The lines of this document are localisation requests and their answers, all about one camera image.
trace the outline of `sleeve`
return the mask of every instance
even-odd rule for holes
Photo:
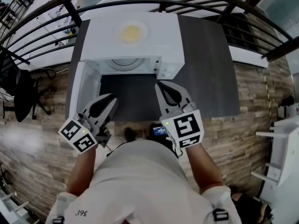
[[[48,215],[46,224],[52,224],[52,221],[54,218],[64,216],[64,211],[68,208],[70,203],[72,203],[76,199],[77,199],[77,196],[67,193],[67,192],[63,192],[63,193],[60,193],[59,195],[57,195],[56,202],[54,203],[54,205]]]
[[[210,201],[214,209],[220,208],[227,211],[229,219],[233,224],[242,224],[235,205],[230,197],[229,187],[213,187],[205,191],[202,196]]]

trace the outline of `shoe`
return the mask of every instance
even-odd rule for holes
[[[135,133],[134,133],[133,129],[131,129],[130,127],[127,127],[127,128],[125,128],[124,133],[125,133],[125,139],[127,142],[135,141]]]

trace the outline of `office chair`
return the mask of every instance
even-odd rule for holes
[[[47,111],[40,102],[41,96],[47,91],[56,91],[54,86],[38,92],[39,82],[42,77],[32,79],[28,70],[21,70],[14,63],[11,56],[4,51],[0,54],[0,87],[4,89],[9,95],[14,96],[14,107],[6,107],[3,103],[3,118],[5,111],[14,111],[15,116],[19,122],[27,117],[32,110],[32,119],[36,119],[35,109],[38,104],[48,115]]]

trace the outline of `white shirt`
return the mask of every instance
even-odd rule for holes
[[[66,224],[214,223],[215,208],[228,212],[229,223],[241,224],[228,187],[199,195],[168,148],[137,140],[107,157],[81,196],[59,194],[46,224],[57,216],[64,216]]]

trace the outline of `phone screen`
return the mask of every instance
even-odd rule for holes
[[[166,130],[163,126],[162,127],[154,127],[153,131],[154,131],[154,136],[166,135],[167,134],[167,132],[166,132]]]

